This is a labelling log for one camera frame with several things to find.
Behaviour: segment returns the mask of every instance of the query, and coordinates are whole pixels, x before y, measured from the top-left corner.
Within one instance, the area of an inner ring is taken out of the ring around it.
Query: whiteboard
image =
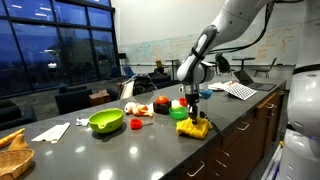
[[[260,30],[251,27],[239,39],[223,44],[217,48],[242,46],[253,42],[260,34]],[[156,60],[179,59],[183,60],[190,53],[200,34],[174,37],[156,41],[122,45],[119,52],[126,53],[124,64],[154,65]],[[301,24],[285,27],[270,28],[264,37],[255,45],[233,53],[225,53],[231,65],[240,65],[240,61],[232,58],[254,57],[253,61],[246,61],[245,65],[269,65],[277,57],[276,64],[296,64],[298,59],[300,40],[302,36]],[[214,61],[215,55],[208,55],[205,61]]]

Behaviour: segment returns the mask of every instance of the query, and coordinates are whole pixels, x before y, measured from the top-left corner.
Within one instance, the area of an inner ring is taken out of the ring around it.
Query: yellow sponge
[[[197,139],[204,139],[209,129],[212,129],[212,124],[204,118],[197,118],[197,124],[192,124],[192,119],[188,118],[177,122],[176,131],[179,135],[187,134]]]

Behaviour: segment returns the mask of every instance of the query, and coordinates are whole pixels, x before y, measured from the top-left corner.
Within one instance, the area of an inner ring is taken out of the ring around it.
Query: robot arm
[[[204,58],[214,47],[240,37],[259,11],[272,0],[228,0],[217,18],[204,29],[188,57],[178,69],[177,77],[183,85],[189,104],[189,117],[196,124],[199,102],[199,84],[214,76],[212,65]]]

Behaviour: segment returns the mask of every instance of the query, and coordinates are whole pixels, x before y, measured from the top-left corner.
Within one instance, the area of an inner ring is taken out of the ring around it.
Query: wall
[[[224,1],[214,0],[113,0],[119,52],[127,53],[126,64],[153,64],[157,59],[184,59],[202,30],[218,15]],[[225,54],[228,59],[255,57],[247,65],[295,64],[298,57],[305,4],[276,4],[264,38],[249,49]],[[236,41],[220,47],[252,42],[261,32],[264,9]]]

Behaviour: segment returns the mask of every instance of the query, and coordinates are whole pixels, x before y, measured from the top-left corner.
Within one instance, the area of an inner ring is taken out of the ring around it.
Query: green bowl
[[[169,108],[169,113],[173,119],[181,120],[181,119],[185,119],[185,117],[187,116],[188,110],[187,108],[182,106],[173,107],[173,108],[171,107]]]
[[[109,133],[118,129],[123,122],[123,111],[118,108],[105,109],[89,117],[89,124],[97,133]]]

